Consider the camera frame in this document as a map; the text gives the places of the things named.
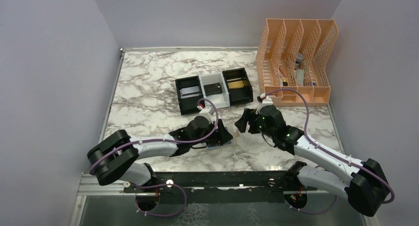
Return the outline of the black white card tray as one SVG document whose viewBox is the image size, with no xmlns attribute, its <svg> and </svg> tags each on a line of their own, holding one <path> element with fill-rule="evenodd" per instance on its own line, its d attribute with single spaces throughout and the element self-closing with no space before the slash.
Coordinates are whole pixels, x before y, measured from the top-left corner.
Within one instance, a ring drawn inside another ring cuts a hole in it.
<svg viewBox="0 0 419 226">
<path fill-rule="evenodd" d="M 218 109 L 253 102 L 253 88 L 245 68 L 176 79 L 175 88 L 181 115 L 198 113 L 201 98 L 210 100 Z"/>
</svg>

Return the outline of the orange plastic desk organizer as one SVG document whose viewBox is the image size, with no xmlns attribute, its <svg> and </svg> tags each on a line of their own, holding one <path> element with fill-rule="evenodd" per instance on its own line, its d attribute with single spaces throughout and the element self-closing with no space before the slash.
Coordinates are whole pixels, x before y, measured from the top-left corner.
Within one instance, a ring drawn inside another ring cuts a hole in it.
<svg viewBox="0 0 419 226">
<path fill-rule="evenodd" d="M 260 92 L 276 106 L 327 106 L 326 65 L 337 37 L 334 20 L 267 19 L 256 55 Z"/>
</svg>

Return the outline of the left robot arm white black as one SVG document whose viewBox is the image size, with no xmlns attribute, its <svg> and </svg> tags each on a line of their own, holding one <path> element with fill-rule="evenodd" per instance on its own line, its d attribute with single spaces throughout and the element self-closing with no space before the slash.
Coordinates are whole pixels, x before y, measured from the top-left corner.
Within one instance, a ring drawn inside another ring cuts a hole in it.
<svg viewBox="0 0 419 226">
<path fill-rule="evenodd" d="M 221 119 L 211 122 L 197 116 L 187 126 L 162 137 L 131 137 L 126 130 L 118 130 L 93 147 L 87 158 L 89 173 L 100 185 L 117 180 L 131 181 L 145 192 L 155 187 L 156 177 L 147 163 L 136 164 L 139 159 L 176 157 L 191 149 L 212 148 L 230 144 L 234 136 Z"/>
</svg>

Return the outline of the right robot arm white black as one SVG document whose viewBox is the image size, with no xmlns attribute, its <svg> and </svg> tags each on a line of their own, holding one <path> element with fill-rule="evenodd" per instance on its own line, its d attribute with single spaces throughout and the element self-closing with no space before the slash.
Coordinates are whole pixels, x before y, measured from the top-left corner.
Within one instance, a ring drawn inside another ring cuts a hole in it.
<svg viewBox="0 0 419 226">
<path fill-rule="evenodd" d="M 287 125 L 274 105 L 246 108 L 235 127 L 241 133 L 262 134 L 272 140 L 275 148 L 318 165 L 314 168 L 301 161 L 295 162 L 286 171 L 284 179 L 292 190 L 314 187 L 327 191 L 347 200 L 354 210 L 368 217 L 395 198 L 377 161 L 352 158 L 315 141 L 304 130 Z"/>
</svg>

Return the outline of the gold card in tray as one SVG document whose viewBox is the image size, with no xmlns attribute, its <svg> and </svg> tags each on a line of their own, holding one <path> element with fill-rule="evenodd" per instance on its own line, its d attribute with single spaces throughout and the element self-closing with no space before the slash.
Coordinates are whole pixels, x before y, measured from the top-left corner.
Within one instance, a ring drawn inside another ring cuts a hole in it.
<svg viewBox="0 0 419 226">
<path fill-rule="evenodd" d="M 228 82 L 229 89 L 241 89 L 245 86 L 243 80 Z"/>
</svg>

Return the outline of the black card in tray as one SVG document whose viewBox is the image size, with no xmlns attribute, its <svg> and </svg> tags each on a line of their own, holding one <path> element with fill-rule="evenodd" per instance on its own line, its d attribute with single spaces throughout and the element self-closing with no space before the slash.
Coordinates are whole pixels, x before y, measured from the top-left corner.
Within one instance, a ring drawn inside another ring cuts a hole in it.
<svg viewBox="0 0 419 226">
<path fill-rule="evenodd" d="M 204 91 L 205 91 L 206 96 L 223 93 L 222 86 L 220 83 L 204 85 Z"/>
</svg>

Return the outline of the silver card in tray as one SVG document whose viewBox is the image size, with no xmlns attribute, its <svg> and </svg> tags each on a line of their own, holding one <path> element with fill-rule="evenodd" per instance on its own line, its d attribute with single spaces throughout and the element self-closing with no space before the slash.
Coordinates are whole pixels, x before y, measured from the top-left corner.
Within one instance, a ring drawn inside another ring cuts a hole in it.
<svg viewBox="0 0 419 226">
<path fill-rule="evenodd" d="M 200 91 L 200 88 L 198 86 L 182 88 L 182 89 L 180 89 L 179 93 L 180 93 L 180 98 L 181 99 L 185 99 L 185 98 L 190 98 L 190 97 L 195 97 L 195 96 L 200 96 L 201 95 L 201 91 Z"/>
</svg>

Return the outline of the grey tape roll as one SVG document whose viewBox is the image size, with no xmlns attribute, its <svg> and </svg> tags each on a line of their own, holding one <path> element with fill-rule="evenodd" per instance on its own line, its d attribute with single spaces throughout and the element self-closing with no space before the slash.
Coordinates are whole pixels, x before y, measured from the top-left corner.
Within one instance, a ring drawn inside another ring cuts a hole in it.
<svg viewBox="0 0 419 226">
<path fill-rule="evenodd" d="M 294 68 L 297 69 L 300 64 L 302 63 L 302 61 L 304 60 L 304 56 L 301 53 L 298 53 L 296 56 L 296 61 L 294 63 Z"/>
</svg>

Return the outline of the black metal base rail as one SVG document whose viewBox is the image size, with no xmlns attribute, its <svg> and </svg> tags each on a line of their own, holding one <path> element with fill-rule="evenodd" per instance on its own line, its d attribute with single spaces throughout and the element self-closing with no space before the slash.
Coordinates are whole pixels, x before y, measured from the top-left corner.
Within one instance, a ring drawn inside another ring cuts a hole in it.
<svg viewBox="0 0 419 226">
<path fill-rule="evenodd" d="M 351 174 L 348 183 L 330 172 L 297 165 L 288 171 L 258 172 L 157 172 L 156 178 L 142 189 L 127 180 L 100 186 L 95 177 L 82 177 L 78 192 L 87 196 L 133 196 L 143 210 L 157 205 L 184 203 L 248 203 L 288 201 L 302 208 L 308 192 L 323 190 L 353 207 L 366 202 L 365 181 Z"/>
</svg>

